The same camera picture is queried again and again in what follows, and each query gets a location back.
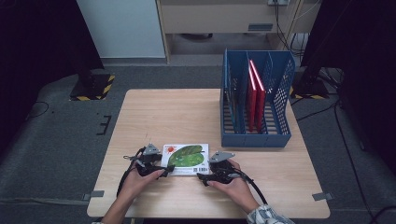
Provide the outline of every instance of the human arm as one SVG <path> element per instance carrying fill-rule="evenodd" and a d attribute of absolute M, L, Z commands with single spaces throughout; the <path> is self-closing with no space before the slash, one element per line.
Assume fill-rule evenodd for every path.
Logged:
<path fill-rule="evenodd" d="M 105 224 L 120 224 L 125 218 L 134 199 L 139 195 L 144 188 L 154 180 L 162 175 L 164 170 L 159 170 L 150 175 L 141 176 L 135 168 L 128 174 L 122 185 L 119 196 L 111 204 L 105 216 L 102 218 L 102 223 Z"/>
<path fill-rule="evenodd" d="M 228 162 L 236 170 L 241 170 L 240 165 L 228 159 Z M 248 183 L 242 178 L 234 178 L 229 184 L 222 184 L 217 181 L 207 181 L 209 186 L 226 193 L 233 202 L 239 205 L 247 214 L 247 223 L 262 224 L 293 224 L 290 219 L 276 214 L 276 212 L 268 205 L 259 205 L 250 191 Z"/>

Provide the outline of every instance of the gray sleeve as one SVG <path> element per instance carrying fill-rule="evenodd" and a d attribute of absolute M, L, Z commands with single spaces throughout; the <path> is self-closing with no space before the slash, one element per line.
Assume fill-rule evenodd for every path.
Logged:
<path fill-rule="evenodd" d="M 248 224 L 294 224 L 293 221 L 286 217 L 276 214 L 268 205 L 261 205 L 247 215 Z"/>

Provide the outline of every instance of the blue plastic rack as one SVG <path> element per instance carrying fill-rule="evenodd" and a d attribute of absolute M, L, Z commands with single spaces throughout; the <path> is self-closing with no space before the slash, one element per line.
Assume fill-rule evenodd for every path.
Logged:
<path fill-rule="evenodd" d="M 249 60 L 255 63 L 266 92 L 262 129 L 253 133 L 248 131 L 245 107 Z M 223 147 L 284 147 L 288 143 L 286 104 L 294 72 L 289 51 L 225 51 L 219 104 Z"/>

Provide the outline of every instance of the wall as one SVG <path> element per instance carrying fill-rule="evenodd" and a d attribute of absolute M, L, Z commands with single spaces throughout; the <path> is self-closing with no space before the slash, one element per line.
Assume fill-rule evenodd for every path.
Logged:
<path fill-rule="evenodd" d="M 101 58 L 165 58 L 155 0 L 78 0 Z"/>

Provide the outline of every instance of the gray floor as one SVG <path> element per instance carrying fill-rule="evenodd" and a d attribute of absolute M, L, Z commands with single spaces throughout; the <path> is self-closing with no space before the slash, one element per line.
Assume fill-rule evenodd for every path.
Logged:
<path fill-rule="evenodd" d="M 94 220 L 87 216 L 86 204 L 4 201 L 40 198 L 80 202 L 82 195 L 94 187 L 123 97 L 129 89 L 219 88 L 222 55 L 204 50 L 198 54 L 189 53 L 189 48 L 193 50 L 201 45 L 183 38 L 180 36 L 178 41 L 184 46 L 184 51 L 179 49 L 169 64 L 107 66 L 106 70 L 116 78 L 105 100 L 69 101 L 68 94 L 77 76 L 63 78 L 42 89 L 37 101 L 44 103 L 35 104 L 31 117 L 23 124 L 12 144 L 9 156 L 0 165 L 0 199 L 3 201 L 0 204 L 0 223 L 91 223 Z M 323 100 L 304 99 L 292 108 L 296 118 L 301 118 L 328 107 L 337 99 L 337 95 Z M 385 206 L 396 205 L 396 176 L 374 152 L 361 150 L 345 111 L 337 107 L 337 115 L 370 210 L 375 214 Z M 103 130 L 100 123 L 106 122 L 104 116 L 112 117 L 107 133 L 97 135 Z M 328 201 L 331 208 L 329 218 L 294 221 L 302 224 L 369 223 L 371 218 L 362 200 L 333 109 L 301 120 L 299 126 L 320 185 L 334 199 Z M 388 211 L 378 223 L 395 223 L 394 220 L 396 212 Z M 161 223 L 176 223 L 167 221 L 161 220 Z"/>

